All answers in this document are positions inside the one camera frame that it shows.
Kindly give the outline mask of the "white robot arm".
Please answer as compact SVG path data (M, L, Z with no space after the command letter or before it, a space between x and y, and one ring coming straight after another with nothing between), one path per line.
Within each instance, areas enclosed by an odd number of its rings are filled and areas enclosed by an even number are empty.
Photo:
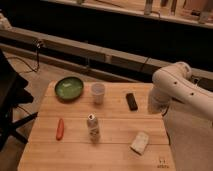
M160 113L175 98L213 122L213 92L190 82L191 76L192 69L185 62L176 62L156 70L152 75L153 87L148 96L148 112Z

